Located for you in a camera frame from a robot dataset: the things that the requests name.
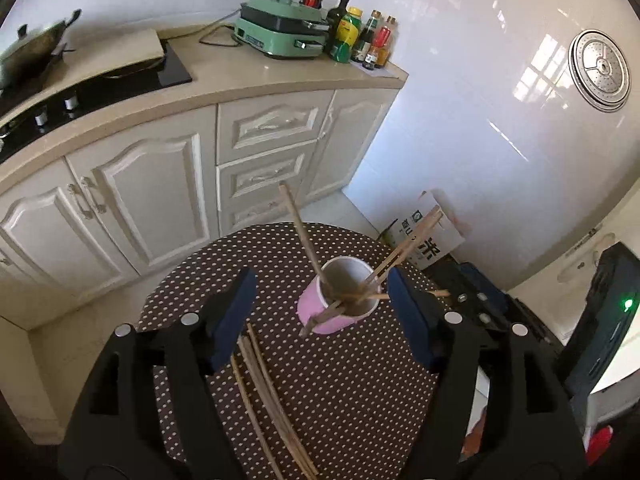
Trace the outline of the dark oil bottle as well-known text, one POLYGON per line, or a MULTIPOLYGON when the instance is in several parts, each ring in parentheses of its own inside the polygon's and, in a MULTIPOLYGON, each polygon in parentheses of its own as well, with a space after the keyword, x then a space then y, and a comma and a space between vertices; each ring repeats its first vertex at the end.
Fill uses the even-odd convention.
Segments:
POLYGON ((347 13, 349 0, 340 0, 337 6, 330 9, 326 14, 326 21, 329 24, 328 36, 326 36, 326 44, 324 45, 323 52, 330 54, 332 44, 337 31, 337 26, 340 24, 341 19, 347 13))

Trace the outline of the red sauce bottle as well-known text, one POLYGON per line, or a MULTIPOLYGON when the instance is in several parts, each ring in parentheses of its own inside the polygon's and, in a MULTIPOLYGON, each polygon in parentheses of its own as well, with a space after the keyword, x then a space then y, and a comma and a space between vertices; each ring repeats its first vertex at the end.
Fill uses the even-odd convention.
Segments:
POLYGON ((383 53, 387 51, 390 40, 393 39, 393 32, 396 25, 396 18, 393 15, 389 15, 378 28, 373 37, 370 49, 361 63, 363 68, 366 70, 374 70, 383 65, 381 58, 383 57, 383 53))

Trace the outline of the black gas stove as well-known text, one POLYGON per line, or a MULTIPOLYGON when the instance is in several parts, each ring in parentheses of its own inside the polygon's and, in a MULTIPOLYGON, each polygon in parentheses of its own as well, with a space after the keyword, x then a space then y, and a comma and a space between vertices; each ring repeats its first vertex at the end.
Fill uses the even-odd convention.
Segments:
POLYGON ((164 57, 112 70, 50 96, 1 127, 1 161, 73 120, 135 96, 192 81, 186 66, 166 40, 164 57))

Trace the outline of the dark soy sauce bottle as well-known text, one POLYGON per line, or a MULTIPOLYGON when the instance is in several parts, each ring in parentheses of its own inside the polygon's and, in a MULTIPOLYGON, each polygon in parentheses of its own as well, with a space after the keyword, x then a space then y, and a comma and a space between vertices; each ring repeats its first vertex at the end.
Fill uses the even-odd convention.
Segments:
POLYGON ((378 29, 378 22, 382 18, 382 14, 378 10, 373 10, 367 20, 367 23, 363 26, 360 35, 352 47, 352 55, 350 58, 354 62, 362 63, 367 53, 370 50, 375 32, 378 29))

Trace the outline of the wok with lid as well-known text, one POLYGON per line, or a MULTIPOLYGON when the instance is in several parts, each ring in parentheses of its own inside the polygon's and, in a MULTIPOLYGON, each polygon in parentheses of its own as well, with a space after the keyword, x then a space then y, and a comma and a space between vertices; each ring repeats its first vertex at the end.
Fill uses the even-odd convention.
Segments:
POLYGON ((38 28, 29 29, 27 24, 17 31, 17 40, 1 52, 1 89, 9 87, 40 58, 51 54, 60 43, 67 29, 81 17, 81 10, 73 10, 68 20, 58 20, 38 28))

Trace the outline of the lower kitchen cabinets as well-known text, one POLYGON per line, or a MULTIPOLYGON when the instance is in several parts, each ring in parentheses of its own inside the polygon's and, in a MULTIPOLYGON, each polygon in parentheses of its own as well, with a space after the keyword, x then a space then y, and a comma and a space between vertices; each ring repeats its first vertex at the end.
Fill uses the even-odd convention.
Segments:
POLYGON ((1 313, 31 330, 352 180, 393 89, 297 92, 147 122, 1 193, 1 313))

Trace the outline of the green yellow bottle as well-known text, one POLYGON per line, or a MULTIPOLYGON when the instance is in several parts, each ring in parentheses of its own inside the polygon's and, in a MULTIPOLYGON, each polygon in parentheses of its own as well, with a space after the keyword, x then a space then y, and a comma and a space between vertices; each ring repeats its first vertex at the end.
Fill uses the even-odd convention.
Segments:
POLYGON ((352 47, 360 34, 362 10, 356 6, 349 6, 346 13, 337 23, 335 35, 331 44, 329 56, 337 63, 347 63, 350 60, 352 47))

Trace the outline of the green electric grill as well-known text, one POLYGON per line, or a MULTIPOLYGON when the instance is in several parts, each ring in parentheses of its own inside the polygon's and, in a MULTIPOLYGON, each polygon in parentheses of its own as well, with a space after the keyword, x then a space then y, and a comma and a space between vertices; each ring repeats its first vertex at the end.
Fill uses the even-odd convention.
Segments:
POLYGON ((293 0, 248 0, 241 4, 233 38, 270 58, 318 58, 329 37, 319 9, 293 0))

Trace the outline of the pink cup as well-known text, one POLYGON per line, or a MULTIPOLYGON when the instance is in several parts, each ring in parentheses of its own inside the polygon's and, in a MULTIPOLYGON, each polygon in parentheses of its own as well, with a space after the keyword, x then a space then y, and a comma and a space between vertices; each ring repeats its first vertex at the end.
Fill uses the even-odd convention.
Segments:
POLYGON ((339 256, 322 266, 297 304, 303 324, 299 336, 329 335, 367 318, 383 300, 382 286, 368 282, 373 269, 351 256, 339 256))

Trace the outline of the beige cutting board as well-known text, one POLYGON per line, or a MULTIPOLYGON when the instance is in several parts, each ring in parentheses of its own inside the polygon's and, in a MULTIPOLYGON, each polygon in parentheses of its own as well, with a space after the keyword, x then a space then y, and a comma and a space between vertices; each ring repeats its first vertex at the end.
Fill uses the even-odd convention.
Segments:
POLYGON ((155 30, 128 32, 65 52, 62 61, 51 70, 49 81, 74 77, 83 80, 163 56, 164 50, 155 30))

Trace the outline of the brown polka dot tablecloth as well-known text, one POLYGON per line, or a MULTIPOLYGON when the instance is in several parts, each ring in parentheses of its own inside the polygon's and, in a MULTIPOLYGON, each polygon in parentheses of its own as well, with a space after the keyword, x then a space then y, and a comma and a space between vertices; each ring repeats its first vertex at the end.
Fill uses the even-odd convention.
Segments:
MULTIPOLYGON (((356 257, 376 268, 390 248, 339 226, 307 226, 322 263, 356 257)), ((318 479, 397 479, 436 386, 414 359, 388 301, 331 335, 299 338, 297 301, 314 270, 292 223, 249 226, 216 240, 172 270, 145 300, 139 330, 197 311, 239 270, 257 275, 250 325, 280 401, 317 467, 318 479)), ((250 402, 285 479, 306 479, 283 444, 235 351, 250 402)), ((232 367, 209 378, 224 430, 249 479, 277 479, 245 411, 232 367)))

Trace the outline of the white rice bag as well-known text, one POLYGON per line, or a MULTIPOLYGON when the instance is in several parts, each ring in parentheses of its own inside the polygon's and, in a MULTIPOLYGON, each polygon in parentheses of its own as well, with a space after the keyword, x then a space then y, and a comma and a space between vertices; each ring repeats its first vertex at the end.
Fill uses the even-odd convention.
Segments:
MULTIPOLYGON (((418 201, 408 212, 395 219, 381 234, 382 241, 396 247, 414 231, 420 221, 434 208, 442 210, 442 206, 431 192, 423 192, 418 201)), ((464 242, 464 237, 458 231, 446 214, 438 220, 434 228, 428 232, 424 242, 419 245, 408 260, 420 271, 424 271, 435 262, 448 256, 464 242)))

